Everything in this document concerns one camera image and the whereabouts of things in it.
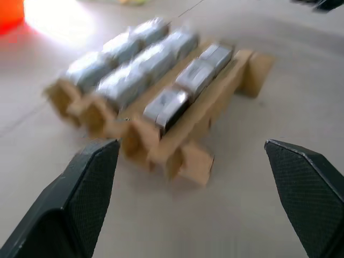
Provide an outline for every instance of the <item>plastic-wrapped package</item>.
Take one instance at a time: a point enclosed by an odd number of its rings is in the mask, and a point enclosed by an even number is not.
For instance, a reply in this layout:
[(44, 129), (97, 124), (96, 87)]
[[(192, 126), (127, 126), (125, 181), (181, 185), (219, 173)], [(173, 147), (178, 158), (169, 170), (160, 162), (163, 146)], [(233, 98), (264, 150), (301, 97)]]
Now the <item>plastic-wrapped package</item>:
[(155, 122), (164, 135), (189, 107), (189, 95), (181, 89), (164, 89), (145, 110), (144, 116)]
[(179, 28), (163, 39), (161, 43), (166, 47), (170, 47), (179, 61), (187, 57), (191, 51), (197, 48), (199, 34), (184, 28)]
[(122, 33), (103, 46), (102, 53), (119, 66), (136, 56), (141, 50), (140, 40), (131, 37), (129, 32)]
[(99, 81), (113, 70), (112, 64), (100, 52), (90, 52), (74, 61), (62, 75), (83, 94), (91, 92)]
[(151, 84), (161, 79), (176, 64), (176, 59), (170, 48), (158, 43), (141, 52), (132, 65), (149, 76)]
[(162, 18), (154, 18), (137, 26), (131, 36), (138, 38), (142, 48), (158, 42), (169, 32), (169, 24)]
[(216, 75), (230, 62), (233, 49), (228, 49), (219, 44), (212, 44), (200, 56), (199, 59), (205, 60), (215, 66)]
[(129, 64), (103, 78), (94, 93), (103, 96), (116, 112), (120, 112), (148, 87), (148, 77)]
[(214, 79), (215, 67), (204, 60), (194, 59), (177, 77), (176, 83), (191, 93), (192, 99)]

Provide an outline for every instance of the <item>red object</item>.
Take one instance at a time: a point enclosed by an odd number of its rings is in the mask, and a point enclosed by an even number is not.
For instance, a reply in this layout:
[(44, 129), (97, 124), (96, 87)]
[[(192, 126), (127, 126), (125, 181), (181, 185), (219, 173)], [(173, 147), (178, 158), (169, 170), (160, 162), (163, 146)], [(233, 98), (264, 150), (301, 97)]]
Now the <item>red object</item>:
[(24, 21), (24, 0), (0, 0), (0, 35)]

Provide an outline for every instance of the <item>floor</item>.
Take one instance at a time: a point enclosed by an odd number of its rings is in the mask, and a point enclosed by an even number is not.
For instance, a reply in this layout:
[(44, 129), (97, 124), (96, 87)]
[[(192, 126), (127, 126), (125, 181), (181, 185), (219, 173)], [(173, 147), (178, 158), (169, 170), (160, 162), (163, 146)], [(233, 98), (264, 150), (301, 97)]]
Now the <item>floor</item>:
[[(42, 89), (128, 25), (163, 16), (277, 62), (259, 97), (234, 96), (203, 139), (215, 155), (206, 188), (168, 184), (119, 159), (94, 257), (307, 257), (263, 145), (268, 138), (303, 145), (344, 171), (344, 10), (319, 15), (287, 0), (152, 0), (139, 8), (87, 2), (63, 9), (66, 1), (41, 0), (28, 20), (33, 27), (0, 38), (0, 245), (88, 141), (57, 118)], [(67, 21), (54, 14), (57, 8)]]

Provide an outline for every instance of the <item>silver package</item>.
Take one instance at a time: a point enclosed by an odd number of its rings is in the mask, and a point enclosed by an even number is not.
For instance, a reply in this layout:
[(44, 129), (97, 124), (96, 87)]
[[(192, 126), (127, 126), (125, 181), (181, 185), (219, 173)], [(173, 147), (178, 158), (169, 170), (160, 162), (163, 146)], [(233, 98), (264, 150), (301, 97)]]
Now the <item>silver package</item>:
[(140, 41), (129, 32), (122, 33), (103, 46), (102, 53), (116, 65), (122, 65), (140, 52)]
[(102, 95), (117, 111), (127, 108), (149, 87), (148, 78), (132, 65), (123, 66), (99, 83), (96, 94)]
[(214, 79), (215, 68), (204, 60), (194, 59), (177, 77), (176, 83), (192, 93), (193, 98)]
[(176, 64), (174, 54), (163, 44), (155, 44), (141, 52), (132, 65), (147, 74), (151, 84), (161, 79)]
[(154, 18), (137, 26), (131, 36), (141, 41), (142, 47), (158, 42), (168, 34), (169, 24), (162, 18)]
[(155, 122), (164, 134), (188, 108), (189, 95), (180, 89), (164, 89), (145, 110), (144, 116)]
[(179, 61), (187, 57), (191, 51), (197, 48), (199, 34), (179, 28), (168, 35), (161, 43), (166, 47), (170, 47)]
[(62, 77), (86, 94), (93, 91), (99, 81), (112, 70), (113, 67), (103, 54), (90, 52), (73, 62)]
[(212, 44), (199, 56), (199, 59), (205, 60), (215, 66), (216, 75), (218, 75), (230, 62), (232, 55), (233, 49), (228, 49), (219, 44)]

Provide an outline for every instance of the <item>orange object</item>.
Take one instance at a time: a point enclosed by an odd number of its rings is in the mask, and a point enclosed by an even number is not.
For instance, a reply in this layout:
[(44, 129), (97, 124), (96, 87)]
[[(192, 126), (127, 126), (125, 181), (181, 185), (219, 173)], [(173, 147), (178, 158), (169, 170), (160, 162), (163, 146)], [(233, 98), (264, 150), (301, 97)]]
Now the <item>orange object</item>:
[(24, 21), (24, 0), (0, 0), (0, 35)]

